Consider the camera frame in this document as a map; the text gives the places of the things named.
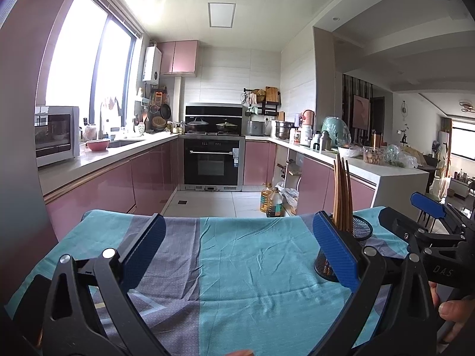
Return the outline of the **right hand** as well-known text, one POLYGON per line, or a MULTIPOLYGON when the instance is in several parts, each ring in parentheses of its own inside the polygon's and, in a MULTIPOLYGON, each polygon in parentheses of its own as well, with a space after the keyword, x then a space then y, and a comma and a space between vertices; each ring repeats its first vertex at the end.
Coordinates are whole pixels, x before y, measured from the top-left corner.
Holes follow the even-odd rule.
POLYGON ((440 302, 439 295, 437 294, 437 283, 429 282, 429 287, 432 294, 433 304, 438 308, 440 317, 446 321, 453 322, 453 328, 460 330, 474 310, 474 300, 460 300, 460 301, 446 301, 440 302))

